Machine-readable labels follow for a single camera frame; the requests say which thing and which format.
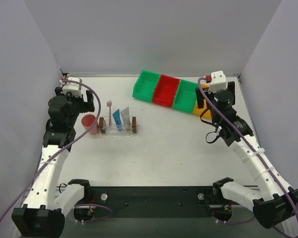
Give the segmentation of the pink cup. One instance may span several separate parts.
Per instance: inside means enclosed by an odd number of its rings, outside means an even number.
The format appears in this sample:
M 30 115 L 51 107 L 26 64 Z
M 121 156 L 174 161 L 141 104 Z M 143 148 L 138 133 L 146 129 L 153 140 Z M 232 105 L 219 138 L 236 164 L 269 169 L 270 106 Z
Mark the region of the pink cup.
M 90 135 L 96 135 L 99 133 L 98 123 L 94 115 L 84 115 L 81 119 L 81 124 Z

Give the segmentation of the blue toothpaste tube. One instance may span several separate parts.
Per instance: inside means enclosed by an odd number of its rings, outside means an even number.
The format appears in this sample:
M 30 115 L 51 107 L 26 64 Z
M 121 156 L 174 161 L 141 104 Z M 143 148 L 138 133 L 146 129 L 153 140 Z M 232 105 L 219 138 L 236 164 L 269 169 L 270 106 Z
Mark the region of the blue toothpaste tube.
M 121 119 L 120 119 L 120 110 L 117 109 L 114 113 L 113 113 L 113 119 L 114 119 L 114 122 L 115 122 L 115 125 L 116 125 L 116 128 L 118 131 L 121 131 L 122 130 L 122 122 L 121 122 Z

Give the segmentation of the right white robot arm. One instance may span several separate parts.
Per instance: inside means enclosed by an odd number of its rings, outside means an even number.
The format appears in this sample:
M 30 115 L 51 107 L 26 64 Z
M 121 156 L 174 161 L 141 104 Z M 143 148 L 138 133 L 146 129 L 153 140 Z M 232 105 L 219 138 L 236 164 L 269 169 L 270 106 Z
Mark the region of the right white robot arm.
M 225 200 L 236 202 L 252 211 L 261 226 L 270 229 L 296 217 L 298 222 L 298 188 L 294 189 L 265 155 L 247 122 L 233 108 L 235 94 L 229 89 L 209 93 L 196 88 L 198 105 L 211 112 L 211 122 L 217 138 L 222 138 L 244 163 L 258 186 L 258 191 L 246 188 L 231 178 L 219 180 L 214 189 Z

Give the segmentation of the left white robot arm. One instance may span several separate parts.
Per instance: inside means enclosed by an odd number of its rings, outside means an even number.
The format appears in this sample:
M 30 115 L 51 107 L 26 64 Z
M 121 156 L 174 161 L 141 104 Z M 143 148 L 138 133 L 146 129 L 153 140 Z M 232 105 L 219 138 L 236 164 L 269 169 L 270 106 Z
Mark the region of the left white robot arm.
M 58 238 L 61 236 L 66 215 L 78 203 L 86 204 L 92 198 L 90 183 L 86 179 L 72 179 L 59 197 L 55 196 L 62 167 L 72 145 L 78 141 L 74 125 L 81 113 L 94 112 L 92 90 L 67 91 L 55 88 L 55 97 L 48 101 L 48 114 L 43 137 L 41 160 L 31 188 L 20 208 L 11 218 L 25 238 Z

